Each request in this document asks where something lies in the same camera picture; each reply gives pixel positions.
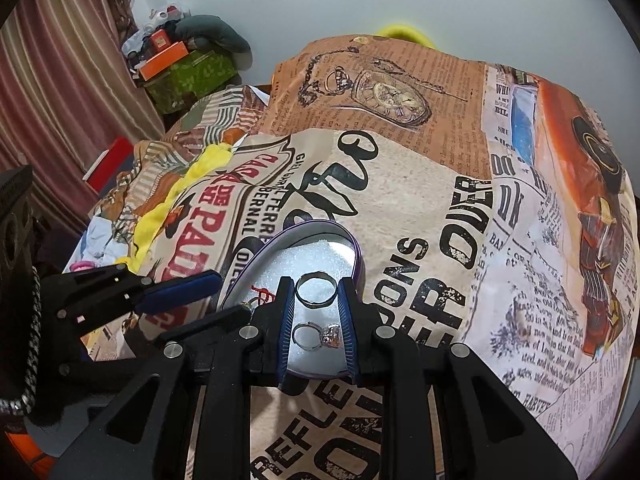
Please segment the purple heart-shaped tin box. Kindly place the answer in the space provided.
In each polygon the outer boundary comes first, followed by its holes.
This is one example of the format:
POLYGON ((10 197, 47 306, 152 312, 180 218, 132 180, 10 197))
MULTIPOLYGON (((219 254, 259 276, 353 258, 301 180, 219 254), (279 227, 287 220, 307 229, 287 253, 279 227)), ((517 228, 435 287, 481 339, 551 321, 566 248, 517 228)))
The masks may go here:
POLYGON ((348 229, 329 220, 309 220, 273 237, 248 260, 221 307, 245 304, 253 314, 273 300, 281 278, 294 284, 293 322, 286 344, 289 373, 307 379, 347 370, 337 285, 360 278, 361 250, 348 229))

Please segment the red white box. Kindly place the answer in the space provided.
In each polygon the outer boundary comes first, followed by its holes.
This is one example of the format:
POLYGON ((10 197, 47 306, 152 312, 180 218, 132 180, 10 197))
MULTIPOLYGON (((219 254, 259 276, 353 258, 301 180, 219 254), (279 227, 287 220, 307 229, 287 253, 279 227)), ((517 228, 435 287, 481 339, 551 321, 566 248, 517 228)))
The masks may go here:
POLYGON ((134 162, 134 146, 126 138, 119 136, 109 148, 99 154, 85 175, 85 184, 94 192, 101 193, 114 185, 115 178, 122 171, 130 170, 134 162))

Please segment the yellow fleece blanket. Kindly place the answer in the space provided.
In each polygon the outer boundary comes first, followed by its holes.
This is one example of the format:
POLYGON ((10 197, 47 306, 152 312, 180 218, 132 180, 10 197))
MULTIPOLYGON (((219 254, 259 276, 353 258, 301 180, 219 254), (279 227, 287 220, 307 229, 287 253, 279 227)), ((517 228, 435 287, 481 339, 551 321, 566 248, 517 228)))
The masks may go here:
POLYGON ((228 143, 209 145, 198 159, 186 170, 186 173, 171 185, 167 195, 154 208, 144 214, 134 228, 130 252, 127 257, 117 260, 123 263, 129 271, 137 273, 148 253, 152 241, 155 240, 160 228, 168 217, 171 207, 178 196, 190 188, 197 180, 205 177, 215 169, 226 166, 232 157, 232 146, 228 143))

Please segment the striped red curtain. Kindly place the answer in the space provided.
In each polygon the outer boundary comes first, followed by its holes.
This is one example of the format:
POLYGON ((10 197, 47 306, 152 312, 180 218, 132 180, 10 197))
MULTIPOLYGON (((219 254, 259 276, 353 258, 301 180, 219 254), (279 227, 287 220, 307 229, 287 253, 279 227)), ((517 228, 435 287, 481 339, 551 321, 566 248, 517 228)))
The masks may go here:
POLYGON ((82 177, 116 139, 164 132, 120 47, 131 0, 17 0, 1 26, 1 167, 32 166, 52 226, 84 229, 96 192, 82 177))

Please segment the newspaper print bed blanket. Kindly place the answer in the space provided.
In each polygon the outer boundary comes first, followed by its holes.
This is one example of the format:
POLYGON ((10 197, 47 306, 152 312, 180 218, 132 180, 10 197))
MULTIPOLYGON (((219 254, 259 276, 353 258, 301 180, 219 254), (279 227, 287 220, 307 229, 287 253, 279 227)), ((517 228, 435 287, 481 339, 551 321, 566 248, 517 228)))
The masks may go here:
POLYGON ((230 162, 186 188, 137 274, 207 269, 217 295, 124 315, 86 339, 138 356, 221 308, 260 248, 309 220, 361 250, 362 296, 418 344, 467 344, 552 437, 579 478, 603 463, 639 321, 639 216, 598 114, 515 68, 410 42, 341 36, 280 64, 269 96, 196 102, 96 204, 86 242, 130 252, 140 218, 204 150, 230 162))

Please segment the green patterned storage box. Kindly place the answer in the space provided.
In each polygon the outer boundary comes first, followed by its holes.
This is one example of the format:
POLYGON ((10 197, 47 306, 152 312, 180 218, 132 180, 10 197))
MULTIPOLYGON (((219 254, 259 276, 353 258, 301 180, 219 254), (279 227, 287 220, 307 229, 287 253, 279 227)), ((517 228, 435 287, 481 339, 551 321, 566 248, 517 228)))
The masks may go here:
POLYGON ((230 54, 194 50, 143 84, 158 114, 187 110, 204 96, 224 88, 236 71, 230 54))

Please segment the orange box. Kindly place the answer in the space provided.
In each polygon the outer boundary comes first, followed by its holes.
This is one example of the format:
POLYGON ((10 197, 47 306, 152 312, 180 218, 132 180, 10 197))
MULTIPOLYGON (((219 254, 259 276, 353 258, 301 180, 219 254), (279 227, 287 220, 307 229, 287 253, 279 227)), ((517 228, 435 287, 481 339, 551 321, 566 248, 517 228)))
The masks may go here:
POLYGON ((182 42, 175 42, 167 47, 165 50, 160 51, 156 55, 147 60, 140 68, 139 74, 143 80, 148 81, 166 70, 169 66, 186 58, 189 54, 186 45, 182 42))

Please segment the grey plush pillow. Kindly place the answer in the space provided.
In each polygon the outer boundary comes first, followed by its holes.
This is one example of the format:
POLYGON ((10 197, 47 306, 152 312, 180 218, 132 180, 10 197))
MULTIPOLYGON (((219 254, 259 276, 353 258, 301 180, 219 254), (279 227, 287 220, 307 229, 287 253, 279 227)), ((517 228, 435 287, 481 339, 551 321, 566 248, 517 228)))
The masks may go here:
POLYGON ((189 52, 227 53, 238 70, 248 70, 253 65, 250 44, 217 15, 190 15, 170 28, 173 40, 183 42, 189 52))

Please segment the yellow round cushion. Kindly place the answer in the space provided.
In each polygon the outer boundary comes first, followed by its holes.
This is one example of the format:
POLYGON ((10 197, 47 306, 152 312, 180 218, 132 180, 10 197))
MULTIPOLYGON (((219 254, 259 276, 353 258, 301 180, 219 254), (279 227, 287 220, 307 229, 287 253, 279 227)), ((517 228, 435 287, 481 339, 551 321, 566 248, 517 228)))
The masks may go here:
POLYGON ((415 29, 406 24, 391 24, 387 25, 381 29, 379 29, 376 33, 376 36, 399 39, 408 42, 412 42, 413 44, 420 44, 422 47, 427 47, 430 49, 436 50, 434 42, 428 38, 423 32, 415 29))

